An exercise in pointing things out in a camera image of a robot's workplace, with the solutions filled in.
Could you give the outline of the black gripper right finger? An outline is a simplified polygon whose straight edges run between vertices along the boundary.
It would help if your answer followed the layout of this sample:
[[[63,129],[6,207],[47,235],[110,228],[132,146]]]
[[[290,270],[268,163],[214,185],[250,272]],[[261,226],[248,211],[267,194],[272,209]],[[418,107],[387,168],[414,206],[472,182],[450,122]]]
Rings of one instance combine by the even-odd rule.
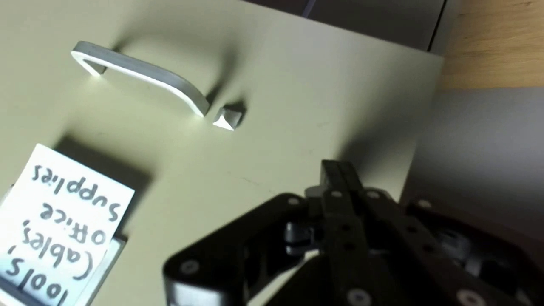
[[[542,245],[494,223],[399,206],[338,165],[341,286],[372,306],[544,306]]]

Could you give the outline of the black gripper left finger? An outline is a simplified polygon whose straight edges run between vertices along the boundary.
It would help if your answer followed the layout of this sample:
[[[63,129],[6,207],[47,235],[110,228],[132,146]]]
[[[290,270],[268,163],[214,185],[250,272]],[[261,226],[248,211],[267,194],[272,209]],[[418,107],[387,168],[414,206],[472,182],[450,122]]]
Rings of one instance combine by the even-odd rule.
[[[277,277],[267,306],[375,306],[363,187],[324,160],[314,195],[278,194],[163,263],[168,306],[246,306]]]

